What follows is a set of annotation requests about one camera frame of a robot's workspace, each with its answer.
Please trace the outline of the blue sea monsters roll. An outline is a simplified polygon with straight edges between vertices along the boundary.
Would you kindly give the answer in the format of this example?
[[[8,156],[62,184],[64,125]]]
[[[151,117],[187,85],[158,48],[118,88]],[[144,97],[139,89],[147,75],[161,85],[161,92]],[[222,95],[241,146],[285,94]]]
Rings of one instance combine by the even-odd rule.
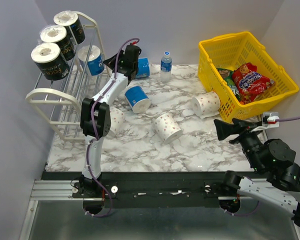
[[[104,71],[103,57],[99,47],[95,45],[92,45],[91,47],[83,46],[79,49],[77,56],[82,68],[85,67],[86,58],[88,56],[86,72],[89,76],[97,76]]]

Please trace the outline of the black roll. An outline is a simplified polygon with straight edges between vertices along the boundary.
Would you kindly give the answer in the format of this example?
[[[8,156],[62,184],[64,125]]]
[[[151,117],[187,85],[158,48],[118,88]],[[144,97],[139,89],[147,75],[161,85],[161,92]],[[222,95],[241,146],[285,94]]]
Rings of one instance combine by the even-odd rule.
[[[40,39],[45,43],[55,43],[67,61],[75,57],[74,44],[67,33],[67,29],[61,25],[48,25],[40,31]]]
[[[55,24],[66,28],[67,35],[78,45],[84,42],[86,36],[79,15],[75,11],[65,10],[53,17]]]
[[[49,81],[62,80],[70,72],[70,66],[56,43],[43,42],[32,50],[30,56]]]

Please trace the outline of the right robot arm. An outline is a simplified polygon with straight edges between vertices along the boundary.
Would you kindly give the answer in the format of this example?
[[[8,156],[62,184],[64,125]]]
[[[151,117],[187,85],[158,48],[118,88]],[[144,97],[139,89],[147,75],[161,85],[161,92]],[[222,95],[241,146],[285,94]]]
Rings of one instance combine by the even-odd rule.
[[[249,122],[233,118],[232,123],[219,119],[213,122],[218,140],[236,135],[230,144],[240,144],[254,172],[267,174],[267,182],[278,191],[260,187],[248,177],[228,170],[223,181],[213,186],[212,192],[226,196],[244,195],[271,204],[285,211],[300,227],[300,166],[295,163],[296,152],[279,138],[261,142],[258,137],[263,130],[278,123],[278,119],[270,117],[268,120]]]

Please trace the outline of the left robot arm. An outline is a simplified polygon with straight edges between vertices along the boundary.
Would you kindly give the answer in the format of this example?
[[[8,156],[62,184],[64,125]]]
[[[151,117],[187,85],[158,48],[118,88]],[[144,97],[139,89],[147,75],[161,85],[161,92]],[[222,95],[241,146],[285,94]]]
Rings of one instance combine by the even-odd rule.
[[[112,70],[104,87],[81,103],[80,128],[85,138],[85,163],[75,186],[76,195],[100,197],[106,191],[101,186],[101,154],[105,137],[111,129],[110,107],[119,94],[136,78],[142,50],[131,43],[103,63]]]

